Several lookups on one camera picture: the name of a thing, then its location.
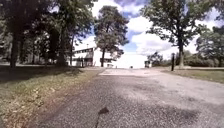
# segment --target white cloud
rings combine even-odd
[[[131,13],[132,15],[137,15],[140,13],[140,9],[143,8],[144,5],[135,5],[135,3],[128,4],[123,7],[123,12]]]
[[[81,50],[86,48],[94,48],[96,47],[96,43],[94,41],[95,36],[89,36],[82,41],[82,43],[78,43],[78,47],[75,45],[75,50]]]
[[[204,24],[210,29],[214,26],[220,26],[220,22],[214,20],[217,15],[217,11],[213,9],[212,12],[210,12],[209,19],[197,21],[197,24]],[[148,20],[142,16],[130,19],[128,24],[129,33],[141,33],[133,35],[130,39],[130,41],[135,43],[137,46],[136,52],[142,55],[147,55],[158,51],[160,54],[164,55],[164,58],[166,59],[170,58],[172,53],[178,52],[177,47],[172,47],[172,44],[168,41],[161,40],[158,36],[153,34],[146,34],[145,31],[148,30],[151,25],[152,23],[148,22]],[[191,53],[196,53],[197,51],[195,44],[198,37],[199,36],[195,36],[195,38],[185,49],[189,50]]]
[[[152,23],[150,23],[146,18],[139,16],[136,18],[131,18],[127,26],[129,32],[145,32],[152,26]]]
[[[135,3],[121,6],[114,0],[99,0],[94,2],[94,6],[92,8],[93,16],[97,17],[99,15],[99,10],[105,5],[115,6],[119,12],[131,13],[132,15],[139,14],[139,10],[143,7],[143,5],[135,5]]]

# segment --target pole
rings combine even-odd
[[[175,53],[172,53],[172,66],[171,66],[171,71],[174,71],[175,67]]]

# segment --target grass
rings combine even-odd
[[[174,75],[180,75],[190,78],[196,78],[201,80],[207,80],[212,82],[218,82],[224,84],[224,70],[176,70],[174,72],[165,71]]]
[[[0,67],[1,116],[9,128],[21,128],[49,98],[82,86],[99,71],[76,68]]]

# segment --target sky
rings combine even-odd
[[[163,55],[165,59],[169,59],[172,53],[178,52],[176,47],[172,47],[171,43],[168,41],[161,40],[158,36],[154,34],[146,34],[146,30],[150,28],[152,23],[150,23],[146,18],[139,14],[139,10],[144,7],[147,0],[98,0],[94,3],[92,8],[93,16],[97,17],[99,10],[104,5],[116,6],[121,14],[129,19],[128,33],[127,37],[129,39],[129,44],[122,47],[126,54],[137,54],[142,56],[147,56],[153,54],[156,51]],[[212,29],[213,26],[221,26],[220,21],[215,21],[215,17],[219,13],[213,9],[208,18],[204,21],[197,21],[197,23],[205,24],[208,28]],[[186,47],[191,53],[196,53],[195,42],[198,36],[196,36]],[[91,47],[94,45],[94,35],[88,36],[83,43]]]

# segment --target asphalt road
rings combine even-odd
[[[32,128],[96,128],[97,122],[97,128],[224,128],[224,85],[218,83],[107,69],[88,84]],[[109,112],[98,118],[104,107]]]

